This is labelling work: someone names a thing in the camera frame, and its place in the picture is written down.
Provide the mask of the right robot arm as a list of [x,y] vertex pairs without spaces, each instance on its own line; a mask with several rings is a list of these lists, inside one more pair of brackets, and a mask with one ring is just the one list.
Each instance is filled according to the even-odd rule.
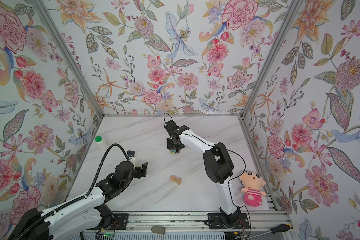
[[241,209],[235,206],[230,192],[229,180],[232,179],[234,163],[223,143],[212,143],[196,135],[189,127],[179,127],[173,120],[165,122],[164,128],[169,134],[167,149],[178,154],[181,149],[190,147],[202,153],[208,178],[216,184],[222,222],[231,227],[239,220]]

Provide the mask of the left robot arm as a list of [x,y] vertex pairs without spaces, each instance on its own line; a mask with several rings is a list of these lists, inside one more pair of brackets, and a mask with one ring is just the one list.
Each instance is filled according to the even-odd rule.
[[148,163],[136,167],[123,161],[91,191],[43,211],[27,211],[9,239],[65,240],[88,229],[109,227],[115,218],[106,203],[119,196],[133,179],[146,177],[147,167]]

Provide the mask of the white bottle green cap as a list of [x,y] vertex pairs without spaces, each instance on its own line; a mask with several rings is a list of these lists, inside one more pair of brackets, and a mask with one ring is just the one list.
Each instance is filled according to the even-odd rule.
[[104,138],[102,136],[96,136],[95,137],[95,142],[98,145],[98,147],[101,150],[107,150],[108,149],[108,144],[107,142],[104,140]]

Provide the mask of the grey oval object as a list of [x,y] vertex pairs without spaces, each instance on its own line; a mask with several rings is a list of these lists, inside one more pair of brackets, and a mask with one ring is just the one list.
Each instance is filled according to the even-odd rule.
[[162,226],[152,226],[151,232],[152,232],[153,234],[165,235],[166,228],[165,228],[165,227],[162,227]]

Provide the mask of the pink plush doll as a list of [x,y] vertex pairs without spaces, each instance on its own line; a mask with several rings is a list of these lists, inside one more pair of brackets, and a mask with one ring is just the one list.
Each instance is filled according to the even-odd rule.
[[244,193],[244,202],[250,207],[259,207],[263,204],[263,197],[266,193],[262,187],[266,185],[263,178],[256,172],[246,171],[239,177],[243,187],[241,192]]

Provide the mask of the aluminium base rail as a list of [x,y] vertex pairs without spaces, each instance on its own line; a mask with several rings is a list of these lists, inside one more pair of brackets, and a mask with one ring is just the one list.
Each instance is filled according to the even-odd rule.
[[115,212],[110,220],[101,220],[97,210],[68,220],[65,214],[46,218],[50,235],[71,237],[85,231],[149,232],[162,227],[167,232],[266,232],[278,225],[290,225],[290,217],[278,211],[243,212],[234,224],[225,224],[218,212]]

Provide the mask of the black handled screwdriver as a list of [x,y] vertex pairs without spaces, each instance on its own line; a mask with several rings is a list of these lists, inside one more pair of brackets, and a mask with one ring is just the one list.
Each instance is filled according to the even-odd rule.
[[269,231],[267,232],[264,232],[262,234],[258,234],[258,235],[255,235],[255,236],[252,236],[252,237],[246,237],[246,240],[248,239],[253,239],[253,238],[256,238],[256,237],[260,237],[260,236],[264,236],[264,235],[267,235],[267,234],[277,234],[277,233],[284,233],[284,232],[288,232],[289,230],[292,229],[292,226],[289,225],[289,224],[281,224],[277,227],[274,227],[274,228],[271,228]]

